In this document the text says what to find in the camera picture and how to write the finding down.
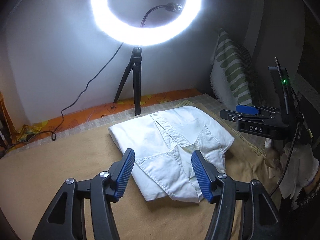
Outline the right gloved hand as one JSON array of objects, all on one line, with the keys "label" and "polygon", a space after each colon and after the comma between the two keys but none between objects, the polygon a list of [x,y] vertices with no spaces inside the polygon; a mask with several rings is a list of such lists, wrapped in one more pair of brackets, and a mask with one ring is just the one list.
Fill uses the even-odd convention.
[{"label": "right gloved hand", "polygon": [[295,145],[290,153],[290,143],[279,153],[273,146],[272,139],[265,139],[266,159],[269,177],[280,179],[285,176],[279,186],[281,196],[297,200],[302,188],[309,186],[319,171],[319,161],[314,158],[312,148],[307,145]]}]

